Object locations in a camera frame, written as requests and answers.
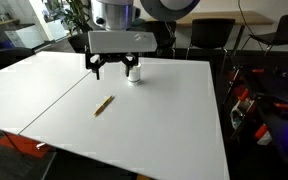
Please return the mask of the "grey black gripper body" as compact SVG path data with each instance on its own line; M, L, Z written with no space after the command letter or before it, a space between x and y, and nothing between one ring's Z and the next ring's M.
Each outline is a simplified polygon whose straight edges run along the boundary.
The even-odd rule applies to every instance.
M123 62L142 52L154 52L157 41L152 32L144 31L89 31L85 55L100 56L100 65L106 62Z

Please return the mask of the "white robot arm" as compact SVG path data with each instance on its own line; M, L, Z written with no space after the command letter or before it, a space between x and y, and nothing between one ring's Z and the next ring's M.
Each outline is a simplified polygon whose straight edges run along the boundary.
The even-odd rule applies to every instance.
M144 10L155 20L176 21L188 15L200 0L140 0ZM106 63L122 62L125 75L139 64L141 52L154 52L157 40L152 32L131 30L139 8L134 0L91 0L92 21L99 30L88 31L85 65L100 79Z

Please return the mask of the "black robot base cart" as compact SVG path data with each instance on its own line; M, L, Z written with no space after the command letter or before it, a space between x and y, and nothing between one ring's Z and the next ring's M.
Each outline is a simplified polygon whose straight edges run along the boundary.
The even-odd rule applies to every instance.
M232 76L239 100L231 138L241 145L229 152L231 180L288 180L288 65L242 65Z

